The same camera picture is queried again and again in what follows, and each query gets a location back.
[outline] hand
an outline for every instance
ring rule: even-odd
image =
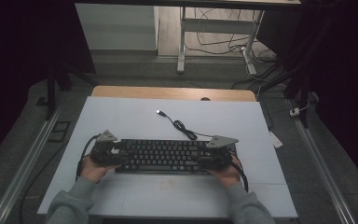
[[[233,155],[231,155],[232,161],[237,164],[239,167],[241,167],[240,161],[237,160],[237,158]],[[229,165],[226,169],[221,171],[214,171],[214,170],[207,170],[211,175],[214,175],[220,183],[226,187],[229,188],[236,183],[241,181],[241,176],[238,173],[238,171]]]
[[[99,166],[95,162],[92,161],[90,156],[86,156],[83,159],[83,166],[80,176],[87,178],[88,180],[98,183],[101,178],[103,178],[106,173],[111,170],[119,167],[120,165],[115,166]]]

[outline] black keyboard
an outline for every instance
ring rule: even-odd
[[[124,147],[118,153],[130,152],[131,158],[116,169],[118,173],[207,174],[191,157],[208,157],[209,153],[199,151],[199,147],[205,147],[209,141],[122,139],[121,142]],[[227,148],[237,153],[235,144]]]

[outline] aluminum rail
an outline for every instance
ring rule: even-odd
[[[348,207],[348,204],[346,203],[341,190],[334,181],[334,178],[332,177],[319,148],[316,146],[315,141],[310,134],[310,130],[304,128],[299,118],[295,118],[295,120],[300,135],[303,138],[307,150],[310,153],[310,156],[315,163],[316,169],[319,172],[319,176],[324,182],[324,187],[332,198],[333,205],[337,210],[337,214],[341,219],[341,222],[343,224],[355,224],[356,222],[351,214],[351,210]]]
[[[48,140],[48,135],[51,132],[55,121],[62,111],[62,106],[66,102],[69,93],[62,93],[61,99],[59,99],[58,107],[50,120],[45,121],[42,129],[25,155],[17,173],[14,175],[10,184],[7,187],[5,194],[2,196],[0,201],[0,223],[5,223],[8,215],[13,208],[14,203],[19,197],[25,182],[28,179],[29,174],[34,168],[37,158],[42,151],[43,146]]]

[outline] gray sleeve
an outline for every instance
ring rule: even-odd
[[[228,216],[234,224],[275,223],[269,210],[257,199],[254,192],[248,193],[241,182],[227,189]]]
[[[89,223],[89,210],[94,205],[91,194],[95,186],[80,176],[68,192],[60,191],[48,208],[46,223]]]

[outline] floor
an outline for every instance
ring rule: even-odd
[[[222,41],[225,38],[205,41]],[[198,41],[196,41],[197,37],[195,36],[195,39],[193,38],[192,41],[189,40],[186,43],[192,47],[194,46],[193,48],[199,47]],[[227,45],[224,45],[219,47],[221,49],[208,50],[225,50],[226,47]],[[320,178],[299,134],[296,122],[288,115],[289,109],[296,104],[296,100],[288,101],[283,97],[282,92],[286,83],[282,83],[262,94],[257,94],[257,87],[261,82],[248,77],[244,69],[243,58],[233,55],[211,58],[206,57],[209,55],[203,54],[203,57],[189,57],[186,59],[186,72],[179,76],[176,74],[176,59],[173,58],[176,54],[174,51],[177,49],[170,50],[171,53],[167,50],[167,53],[161,54],[159,57],[131,53],[109,55],[94,52],[92,57],[97,74],[90,76],[103,85],[120,86],[231,89],[234,83],[243,81],[243,83],[236,85],[235,88],[247,90],[252,84],[256,83],[254,91],[258,102],[263,108],[266,123],[283,142],[283,146],[277,148],[276,152],[299,215],[297,220],[276,220],[276,222],[302,224],[343,223],[337,215],[337,210],[325,189],[324,182]],[[257,63],[255,66],[259,73],[263,73],[270,64]],[[74,83],[73,89],[70,92],[58,91],[59,95],[68,94],[68,99],[58,117],[58,121],[69,122],[68,132],[60,136],[57,136],[56,133],[49,135],[50,141],[47,141],[44,145],[19,199],[14,204],[13,209],[8,211],[7,223],[42,223],[44,221],[44,216],[36,213],[38,205],[41,203],[60,162],[63,153],[62,144],[70,139],[82,106],[92,92],[92,86],[89,83],[79,79],[77,76],[71,75],[70,78]],[[35,134],[39,132],[44,123],[47,110],[44,106],[37,105],[36,102],[40,97],[46,97],[46,92],[47,85],[45,81],[33,85],[29,90],[27,105],[0,146],[0,199],[7,189],[12,176],[20,166],[27,150],[31,147]],[[317,102],[312,101],[308,108],[309,130],[345,201],[349,205],[356,223],[358,223],[358,170],[351,158],[346,154],[345,149],[319,120],[315,112],[316,105]],[[135,223],[140,220],[116,219],[113,221],[114,223]],[[103,219],[92,217],[90,223],[103,223]]]

